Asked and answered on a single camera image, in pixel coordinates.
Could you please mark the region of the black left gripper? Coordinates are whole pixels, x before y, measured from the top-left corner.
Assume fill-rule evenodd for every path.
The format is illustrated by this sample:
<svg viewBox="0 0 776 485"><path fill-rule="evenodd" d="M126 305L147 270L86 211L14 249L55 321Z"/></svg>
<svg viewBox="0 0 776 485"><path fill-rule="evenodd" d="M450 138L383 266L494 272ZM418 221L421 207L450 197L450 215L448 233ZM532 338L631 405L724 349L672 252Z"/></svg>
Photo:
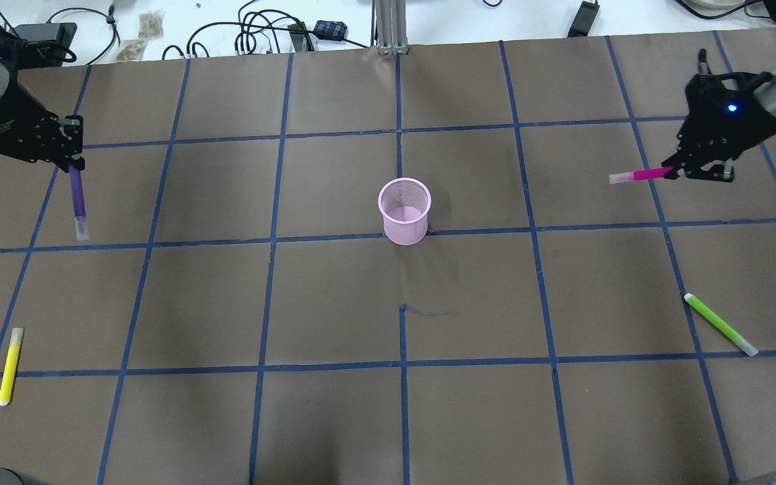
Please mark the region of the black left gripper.
<svg viewBox="0 0 776 485"><path fill-rule="evenodd" d="M82 172L83 142L80 115L60 117L22 87L9 87L0 98L0 156Z"/></svg>

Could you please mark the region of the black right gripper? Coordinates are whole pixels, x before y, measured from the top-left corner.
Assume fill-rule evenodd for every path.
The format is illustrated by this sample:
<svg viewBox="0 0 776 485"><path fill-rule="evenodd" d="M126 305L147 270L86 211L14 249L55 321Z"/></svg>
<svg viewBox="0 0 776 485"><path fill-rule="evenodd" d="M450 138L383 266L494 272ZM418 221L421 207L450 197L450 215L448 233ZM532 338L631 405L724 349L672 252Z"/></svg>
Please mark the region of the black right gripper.
<svg viewBox="0 0 776 485"><path fill-rule="evenodd" d="M776 133L776 118L754 96L772 79L770 73L695 74L686 85L688 114L676 152L661 164L665 178L733 181L727 163Z"/></svg>

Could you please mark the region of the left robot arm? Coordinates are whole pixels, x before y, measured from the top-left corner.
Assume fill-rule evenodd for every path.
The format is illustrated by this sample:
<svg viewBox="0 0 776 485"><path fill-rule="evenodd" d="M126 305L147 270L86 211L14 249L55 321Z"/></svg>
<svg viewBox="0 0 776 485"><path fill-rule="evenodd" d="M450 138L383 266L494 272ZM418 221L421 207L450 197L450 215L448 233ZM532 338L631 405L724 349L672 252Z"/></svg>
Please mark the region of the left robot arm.
<svg viewBox="0 0 776 485"><path fill-rule="evenodd" d="M83 171L84 119L60 117L0 62L0 154L22 162L48 162L64 172Z"/></svg>

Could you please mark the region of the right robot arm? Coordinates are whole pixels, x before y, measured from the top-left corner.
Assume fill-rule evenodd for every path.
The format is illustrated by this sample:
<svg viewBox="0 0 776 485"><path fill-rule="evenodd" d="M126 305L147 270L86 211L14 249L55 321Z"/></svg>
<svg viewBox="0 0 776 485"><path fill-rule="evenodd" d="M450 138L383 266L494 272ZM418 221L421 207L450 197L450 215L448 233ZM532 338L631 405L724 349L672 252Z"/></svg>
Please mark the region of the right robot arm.
<svg viewBox="0 0 776 485"><path fill-rule="evenodd" d="M776 135L776 64L760 73L714 74L705 49L688 81L688 114L664 178L730 183L742 153Z"/></svg>

